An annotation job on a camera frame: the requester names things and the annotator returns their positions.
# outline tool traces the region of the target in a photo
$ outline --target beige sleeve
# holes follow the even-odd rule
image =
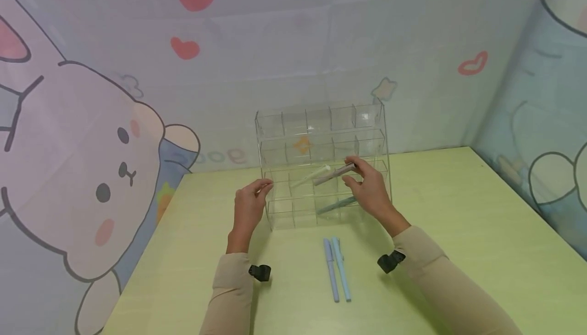
[[[200,335],[248,335],[253,296],[250,267],[246,253],[225,254],[220,258]]]
[[[499,304],[448,260],[421,228],[410,227],[393,238],[406,255],[401,266],[455,335],[521,335]]]

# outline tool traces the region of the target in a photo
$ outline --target bunny eye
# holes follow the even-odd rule
[[[122,127],[118,128],[118,138],[122,143],[128,143],[128,133]]]
[[[100,202],[108,202],[110,199],[110,188],[107,184],[100,184],[96,189],[96,198]]]

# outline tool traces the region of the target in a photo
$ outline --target pen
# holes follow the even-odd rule
[[[342,288],[344,289],[344,297],[347,302],[351,301],[351,292],[349,291],[349,284],[346,281],[346,273],[344,272],[344,257],[340,251],[340,239],[332,237],[332,243],[334,245],[334,253],[336,255],[336,265],[338,265],[338,271],[340,272],[340,281],[342,281]]]
[[[336,286],[336,276],[334,274],[334,259],[332,257],[332,246],[328,238],[324,238],[324,252],[327,254],[327,264],[328,272],[331,277],[332,295],[334,296],[334,301],[338,303],[338,287]]]
[[[327,207],[321,208],[319,211],[316,212],[317,215],[323,214],[325,212],[329,212],[334,209],[345,207],[346,205],[352,204],[356,202],[357,199],[355,196],[347,197],[344,200],[340,200],[339,202],[333,203],[328,205]]]
[[[322,166],[322,168],[315,170],[314,172],[310,173],[309,175],[305,176],[301,180],[294,183],[292,185],[292,188],[298,187],[299,185],[302,185],[305,181],[309,180],[310,178],[319,176],[324,172],[328,172],[328,170],[331,170],[331,166],[329,166],[328,164],[324,165],[324,166]]]
[[[333,171],[329,175],[326,175],[326,176],[320,177],[320,178],[316,178],[314,180],[314,186],[321,185],[324,182],[333,179],[334,177],[339,177],[345,173],[351,172],[351,170],[353,170],[354,168],[355,168],[354,163],[348,163],[347,165],[340,167],[339,169],[336,169],[335,171]]]

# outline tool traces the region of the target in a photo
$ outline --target pastel wallpaper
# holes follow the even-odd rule
[[[587,259],[587,0],[540,0],[474,148]]]

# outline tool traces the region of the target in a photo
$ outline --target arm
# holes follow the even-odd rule
[[[521,335],[514,321],[418,227],[393,238],[400,264],[454,334]]]
[[[395,249],[406,255],[401,266],[455,335],[522,334],[491,296],[448,260],[432,238],[411,226],[395,209],[381,173],[358,157],[348,157],[347,162],[355,163],[363,183],[350,176],[343,177],[344,183],[361,207],[390,234]]]
[[[248,335],[251,326],[253,278],[249,275],[251,236],[263,215],[265,197],[273,187],[258,179],[236,192],[234,226],[226,254],[220,258],[212,282],[212,299],[200,335]]]

